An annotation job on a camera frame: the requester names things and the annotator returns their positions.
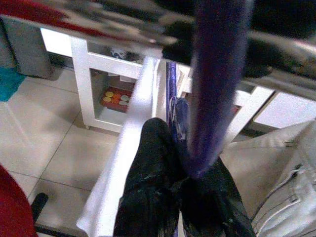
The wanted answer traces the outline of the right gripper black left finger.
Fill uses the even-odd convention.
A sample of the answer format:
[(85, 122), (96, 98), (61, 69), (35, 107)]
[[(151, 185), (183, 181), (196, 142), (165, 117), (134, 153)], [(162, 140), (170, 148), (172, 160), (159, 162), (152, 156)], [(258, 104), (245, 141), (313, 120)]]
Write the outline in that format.
[(167, 123), (147, 120), (119, 200), (114, 236), (172, 237), (179, 217), (176, 194), (184, 178)]

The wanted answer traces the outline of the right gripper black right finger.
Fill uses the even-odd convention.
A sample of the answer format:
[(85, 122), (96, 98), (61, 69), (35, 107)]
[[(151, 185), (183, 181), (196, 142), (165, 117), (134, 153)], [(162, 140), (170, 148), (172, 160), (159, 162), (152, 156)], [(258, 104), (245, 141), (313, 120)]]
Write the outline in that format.
[(221, 159), (201, 178), (184, 181), (180, 197), (185, 236), (255, 236), (237, 187)]

